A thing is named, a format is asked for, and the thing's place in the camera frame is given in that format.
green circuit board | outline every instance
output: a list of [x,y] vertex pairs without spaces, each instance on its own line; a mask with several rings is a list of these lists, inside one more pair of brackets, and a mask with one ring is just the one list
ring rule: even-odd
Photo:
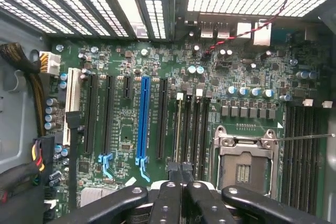
[[[63,45],[62,52],[56,50],[56,45]],[[290,48],[288,42],[273,45],[271,56],[261,60],[260,56],[267,49],[258,48],[249,50],[244,45],[225,45],[219,48],[209,59],[202,59],[202,53],[207,45],[200,45],[198,53],[193,53],[195,43],[182,42],[180,44],[155,44],[148,42],[127,42],[127,41],[106,41],[106,40],[60,40],[54,41],[53,53],[61,55],[61,72],[67,73],[68,68],[86,68],[91,74],[98,76],[98,95],[96,104],[96,114],[94,117],[94,139],[92,153],[86,154],[83,136],[79,139],[78,149],[78,206],[81,201],[81,191],[84,188],[112,188],[119,189],[134,183],[141,186],[150,187],[151,183],[157,180],[167,179],[167,164],[172,161],[181,161],[182,136],[184,131],[188,131],[188,139],[193,137],[193,124],[195,123],[195,91],[203,90],[203,97],[208,97],[205,105],[201,100],[201,112],[208,106],[207,117],[200,117],[200,127],[205,123],[205,150],[197,148],[196,161],[201,162],[200,151],[204,151],[202,164],[203,173],[196,173],[196,179],[210,181],[217,185],[219,176],[218,166],[209,167],[211,157],[210,145],[214,138],[215,129],[219,125],[226,127],[228,134],[262,137],[268,129],[276,132],[277,137],[284,137],[285,133],[285,103],[280,100],[281,95],[290,95],[293,102],[302,104],[304,99],[324,100],[328,98],[329,90],[323,84],[328,83],[328,76],[320,72],[319,66],[328,60],[328,48],[318,44],[309,44],[298,48]],[[92,52],[92,47],[97,47],[97,52]],[[216,63],[216,54],[220,49],[231,50],[233,54],[225,60],[223,66]],[[84,54],[90,60],[82,61],[79,54]],[[295,58],[299,62],[296,66],[290,64],[290,59]],[[256,64],[256,69],[249,69],[248,64],[243,59],[252,59]],[[203,73],[191,73],[190,66],[202,67]],[[315,72],[317,80],[298,80],[296,73],[299,71]],[[113,158],[109,161],[107,172],[111,178],[103,172],[102,164],[98,161],[102,153],[104,124],[106,114],[106,82],[109,76],[114,76],[114,100],[113,100],[113,120],[111,125],[111,143],[109,153]],[[131,80],[131,97],[124,97],[125,77]],[[148,116],[148,135],[146,138],[146,162],[145,176],[140,172],[140,168],[135,164],[139,107],[141,96],[141,80],[149,77],[150,102]],[[167,80],[167,112],[164,122],[164,152],[160,159],[157,159],[157,132],[160,99],[160,78]],[[54,80],[51,85],[50,97],[58,98],[60,80]],[[246,88],[247,94],[239,96],[237,93],[229,95],[228,87],[237,89]],[[253,88],[260,90],[260,95],[252,97],[250,92]],[[88,113],[87,107],[89,83],[81,82],[80,92],[80,112],[82,125],[85,126],[85,116]],[[265,98],[263,91],[272,90],[272,97]],[[180,117],[177,117],[179,103],[176,97],[186,92],[192,92],[192,105],[190,121],[187,126],[185,117],[185,107],[181,106]],[[245,108],[248,114],[241,111]],[[256,115],[251,115],[250,110],[256,111]],[[57,128],[52,134],[63,131],[65,111],[60,106],[57,112]],[[179,136],[176,148],[176,135]],[[280,144],[280,159],[283,146]],[[188,147],[186,161],[190,161],[191,147]],[[278,192],[281,192],[282,162],[278,163]],[[68,168],[61,160],[54,163],[54,170],[59,170],[63,174],[63,180],[57,188],[57,216],[68,212],[67,208],[67,179]],[[270,162],[267,162],[263,178],[265,191],[270,186]]]

motherboard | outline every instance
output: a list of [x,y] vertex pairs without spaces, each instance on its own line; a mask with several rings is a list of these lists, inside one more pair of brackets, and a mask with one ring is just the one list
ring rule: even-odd
[[[57,142],[53,169],[61,176],[49,183],[57,193],[57,217],[69,211],[71,133],[65,113],[77,110],[77,207],[127,185],[150,188],[167,180],[170,162],[190,162],[194,179],[218,190],[235,184],[288,200],[284,191],[293,188],[297,149],[281,141],[265,145],[260,138],[323,130],[318,125],[327,116],[315,123],[303,119],[300,127],[291,125],[288,113],[316,118],[328,108],[329,75],[321,66],[328,64],[329,48],[294,43],[288,36],[271,47],[227,43],[208,52],[209,45],[54,41],[61,74],[51,80],[46,129]],[[306,168],[318,163],[315,171],[323,170],[325,147],[319,140],[299,144],[307,145],[304,157],[318,157]],[[307,173],[300,169],[296,172]],[[315,184],[304,190],[321,198],[323,176],[315,176]]]

ram slot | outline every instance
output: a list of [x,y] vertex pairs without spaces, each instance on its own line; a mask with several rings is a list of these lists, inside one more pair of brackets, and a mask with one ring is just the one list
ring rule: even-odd
[[177,93],[176,97],[176,112],[175,112],[175,127],[173,141],[173,161],[179,162],[180,155],[180,128],[181,128],[181,110],[182,110],[183,93]]
[[132,91],[133,91],[133,82],[130,76],[124,77],[124,84],[123,84],[123,93],[122,96],[126,99],[132,98]]
[[[80,75],[81,71],[77,68],[68,69],[68,87],[65,102],[65,112],[78,111],[80,101]],[[70,145],[70,129],[64,116],[63,145]]]
[[106,100],[104,108],[104,126],[103,126],[103,146],[102,153],[109,154],[111,148],[112,124],[113,124],[113,110],[114,110],[114,86],[115,77],[107,76],[106,79]]
[[193,129],[192,129],[191,153],[190,153],[190,162],[193,165],[194,178],[196,178],[197,148],[198,148],[198,139],[200,137],[200,127],[199,127],[200,113],[201,113],[201,102],[200,100],[197,100],[194,102]]
[[187,162],[189,149],[189,125],[191,117],[191,95],[187,95],[184,103],[184,122],[183,122],[183,136],[182,136],[182,162]]
[[91,154],[95,137],[97,117],[98,76],[91,74],[88,80],[87,104],[85,113],[84,153]]
[[205,180],[205,162],[206,162],[206,147],[207,147],[207,128],[208,128],[208,116],[209,116],[209,104],[210,99],[204,98],[203,108],[202,108],[202,121],[201,121],[201,133],[200,139],[200,149],[199,149],[199,165],[198,165],[198,179]]
[[157,117],[157,134],[156,134],[156,159],[162,159],[164,155],[166,117],[168,104],[168,79],[160,79],[159,94],[159,111]]
[[135,164],[140,166],[141,177],[150,181],[149,177],[145,174],[146,163],[148,157],[146,156],[147,148],[147,131],[149,120],[149,104],[151,101],[151,80],[149,77],[142,77],[141,80],[141,94],[139,106],[139,121],[138,121],[138,141],[136,149]]

